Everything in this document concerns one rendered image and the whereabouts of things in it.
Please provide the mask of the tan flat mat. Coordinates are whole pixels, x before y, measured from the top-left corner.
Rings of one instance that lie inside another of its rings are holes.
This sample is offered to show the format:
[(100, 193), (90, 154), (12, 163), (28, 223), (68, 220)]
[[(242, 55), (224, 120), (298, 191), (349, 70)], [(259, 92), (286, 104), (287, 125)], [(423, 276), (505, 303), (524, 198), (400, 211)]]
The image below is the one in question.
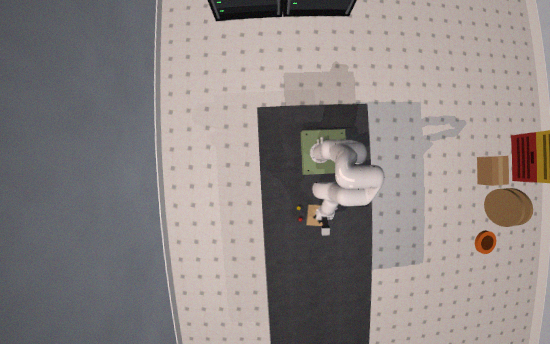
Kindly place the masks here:
[(313, 216), (316, 215), (316, 210), (321, 205), (310, 205), (308, 204), (308, 214), (307, 214), (307, 225), (311, 226), (322, 226), (322, 222), (319, 224), (319, 222), (316, 219), (313, 219)]

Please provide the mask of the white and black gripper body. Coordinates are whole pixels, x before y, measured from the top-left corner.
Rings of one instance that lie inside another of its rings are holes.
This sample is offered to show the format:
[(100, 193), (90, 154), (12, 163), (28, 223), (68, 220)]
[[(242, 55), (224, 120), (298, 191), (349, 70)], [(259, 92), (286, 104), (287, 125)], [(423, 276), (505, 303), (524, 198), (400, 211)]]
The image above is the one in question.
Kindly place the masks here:
[[(321, 206), (320, 206), (321, 207)], [(315, 214), (317, 214), (316, 216), (316, 220), (322, 220), (321, 217), (327, 217), (327, 220), (331, 220), (333, 219), (334, 215), (335, 215), (335, 211), (334, 213), (331, 215), (331, 216), (325, 216), (322, 214), (321, 210), (320, 210), (320, 207), (316, 210)]]

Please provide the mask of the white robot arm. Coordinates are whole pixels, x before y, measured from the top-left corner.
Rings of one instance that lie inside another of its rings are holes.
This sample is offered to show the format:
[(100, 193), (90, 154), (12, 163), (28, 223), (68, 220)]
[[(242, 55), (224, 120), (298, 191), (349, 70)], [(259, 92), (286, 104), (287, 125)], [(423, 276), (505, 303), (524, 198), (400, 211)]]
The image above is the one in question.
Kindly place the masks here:
[[(383, 185), (383, 169), (377, 165), (354, 165), (363, 163), (367, 157), (367, 149), (361, 142), (355, 140), (324, 141), (324, 137), (320, 138), (321, 143), (317, 139), (317, 143), (310, 150), (310, 156), (316, 163), (324, 163), (327, 160), (336, 161), (335, 177), (337, 181), (313, 184), (312, 191), (315, 197), (326, 199), (321, 208), (322, 214), (331, 216), (338, 209), (338, 204), (343, 206), (369, 204)], [(332, 201), (330, 197), (336, 202)]]

